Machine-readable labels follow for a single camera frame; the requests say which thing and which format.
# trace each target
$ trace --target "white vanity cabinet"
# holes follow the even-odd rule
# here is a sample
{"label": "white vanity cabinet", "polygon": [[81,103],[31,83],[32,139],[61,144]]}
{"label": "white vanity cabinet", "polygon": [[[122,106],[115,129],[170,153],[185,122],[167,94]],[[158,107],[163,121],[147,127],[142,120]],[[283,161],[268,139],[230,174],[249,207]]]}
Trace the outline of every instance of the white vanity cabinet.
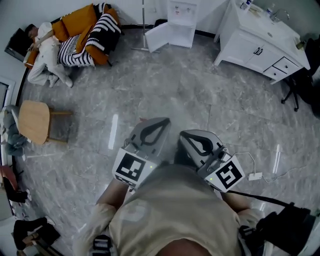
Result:
{"label": "white vanity cabinet", "polygon": [[258,19],[250,11],[244,13],[237,0],[230,0],[214,38],[215,42],[220,39],[221,48],[214,65],[235,63],[264,74],[274,84],[303,67],[310,69],[305,52],[295,46],[298,37],[283,22]]}

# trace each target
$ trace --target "wooden chair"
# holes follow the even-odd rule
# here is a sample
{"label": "wooden chair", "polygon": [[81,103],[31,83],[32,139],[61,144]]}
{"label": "wooden chair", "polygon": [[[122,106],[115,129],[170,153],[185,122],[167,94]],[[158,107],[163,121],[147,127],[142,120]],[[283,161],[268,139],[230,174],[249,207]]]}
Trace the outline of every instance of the wooden chair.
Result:
{"label": "wooden chair", "polygon": [[45,142],[67,143],[67,141],[50,138],[50,126],[55,115],[72,115],[71,111],[54,111],[43,102],[25,100],[20,108],[18,130],[33,143],[42,145]]}

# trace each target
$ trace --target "gray marble floor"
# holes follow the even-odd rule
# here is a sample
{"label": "gray marble floor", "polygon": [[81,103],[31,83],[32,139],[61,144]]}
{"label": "gray marble floor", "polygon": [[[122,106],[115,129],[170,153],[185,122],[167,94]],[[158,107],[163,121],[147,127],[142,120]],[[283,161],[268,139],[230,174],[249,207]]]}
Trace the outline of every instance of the gray marble floor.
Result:
{"label": "gray marble floor", "polygon": [[[296,202],[315,210],[320,204],[320,120],[309,105],[300,100],[294,112],[290,98],[281,98],[288,88],[240,66],[222,62],[214,67],[219,45],[212,38],[196,35],[191,49],[166,45],[160,53],[131,50],[140,42],[141,30],[126,30],[110,56],[113,67],[74,69],[74,87],[58,81],[54,88],[25,82],[23,100],[42,101],[58,110],[74,111],[60,117],[52,126],[57,138],[67,145],[28,144],[27,161],[17,158],[24,170],[22,186],[33,200],[17,207],[18,215],[30,219],[49,215],[61,233],[54,245],[71,255],[74,236],[86,223],[93,205],[112,179],[111,168],[124,139],[140,118],[171,118],[172,128],[161,156],[172,161],[178,134],[186,129],[214,132],[231,153],[250,152],[256,171],[263,179],[244,179],[239,187],[246,193]],[[113,150],[109,136],[114,114],[118,125]],[[276,150],[280,158],[273,174]],[[238,159],[246,174],[253,171],[247,154]],[[266,214],[281,207],[262,205]]]}

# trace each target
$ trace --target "white cable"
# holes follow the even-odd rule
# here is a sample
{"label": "white cable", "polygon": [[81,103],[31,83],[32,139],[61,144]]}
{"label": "white cable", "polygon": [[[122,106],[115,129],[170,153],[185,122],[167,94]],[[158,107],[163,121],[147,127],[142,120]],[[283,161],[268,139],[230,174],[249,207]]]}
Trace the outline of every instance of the white cable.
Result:
{"label": "white cable", "polygon": [[[253,160],[253,174],[256,174],[256,161],[254,160],[254,158],[252,157],[252,155],[251,155],[249,152],[237,152],[237,153],[235,153],[235,154],[233,154],[233,155],[235,156],[235,155],[238,155],[238,154],[249,154],[249,156],[250,156],[250,157],[252,158],[252,160]],[[307,164],[307,165],[305,165],[305,166],[302,166],[302,167],[292,168],[292,169],[288,170],[285,174],[282,174],[282,175],[276,177],[276,178],[273,179],[273,180],[266,180],[265,176],[263,176],[263,175],[262,175],[262,178],[264,179],[264,181],[265,181],[266,183],[272,183],[272,182],[275,182],[277,179],[286,176],[289,172],[291,172],[291,171],[293,171],[293,170],[299,170],[299,169],[305,168],[305,167],[307,167],[308,165],[309,165],[309,164]]]}

